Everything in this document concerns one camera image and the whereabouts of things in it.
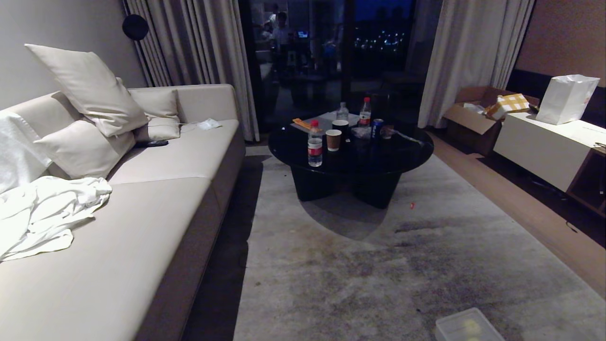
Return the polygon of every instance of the glass door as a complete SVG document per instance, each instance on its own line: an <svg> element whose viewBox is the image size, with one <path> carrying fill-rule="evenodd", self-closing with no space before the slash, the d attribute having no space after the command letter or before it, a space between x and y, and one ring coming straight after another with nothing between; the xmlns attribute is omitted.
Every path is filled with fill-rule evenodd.
<svg viewBox="0 0 606 341"><path fill-rule="evenodd" d="M261 130L377 110L415 123L442 0L240 0ZM381 104L381 98L389 98Z"/></svg>
<svg viewBox="0 0 606 341"><path fill-rule="evenodd" d="M338 108L344 3L240 1L249 8L241 15L251 31L247 50L254 49L254 58L248 60L262 130Z"/></svg>

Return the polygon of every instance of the checkered bag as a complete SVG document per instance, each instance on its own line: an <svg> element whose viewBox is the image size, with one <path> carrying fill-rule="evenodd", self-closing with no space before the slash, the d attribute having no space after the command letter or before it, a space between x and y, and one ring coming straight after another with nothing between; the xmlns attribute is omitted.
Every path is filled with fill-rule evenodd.
<svg viewBox="0 0 606 341"><path fill-rule="evenodd" d="M501 120L510 112L527 112L528 110L530 110L530 105L521 93L499 95L496 104L486 109L486 116L494 120Z"/></svg>

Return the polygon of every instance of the white cabinet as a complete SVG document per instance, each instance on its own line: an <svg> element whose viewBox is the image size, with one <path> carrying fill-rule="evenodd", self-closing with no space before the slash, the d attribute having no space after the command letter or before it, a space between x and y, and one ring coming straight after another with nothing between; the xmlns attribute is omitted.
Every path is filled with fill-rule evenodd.
<svg viewBox="0 0 606 341"><path fill-rule="evenodd" d="M606 144L606 129L581 120L555 126L535 116L508 114L494 151L566 192L589 150Z"/></svg>

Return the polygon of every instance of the white paper bag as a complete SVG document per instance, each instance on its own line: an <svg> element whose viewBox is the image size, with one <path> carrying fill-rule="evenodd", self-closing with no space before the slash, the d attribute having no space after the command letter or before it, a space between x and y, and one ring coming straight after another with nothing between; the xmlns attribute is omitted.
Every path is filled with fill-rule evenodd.
<svg viewBox="0 0 606 341"><path fill-rule="evenodd" d="M553 77L536 115L537 121L562 124L580 119L599 80L583 75Z"/></svg>

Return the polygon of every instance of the beige sofa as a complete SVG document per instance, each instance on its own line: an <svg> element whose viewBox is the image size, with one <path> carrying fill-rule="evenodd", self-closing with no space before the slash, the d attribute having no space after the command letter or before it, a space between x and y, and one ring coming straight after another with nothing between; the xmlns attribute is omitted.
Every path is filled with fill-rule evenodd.
<svg viewBox="0 0 606 341"><path fill-rule="evenodd" d="M222 127L131 150L68 249L0 263L0 340L180 338L245 151L232 86L174 88L182 122ZM8 110L41 137L81 117L61 93Z"/></svg>

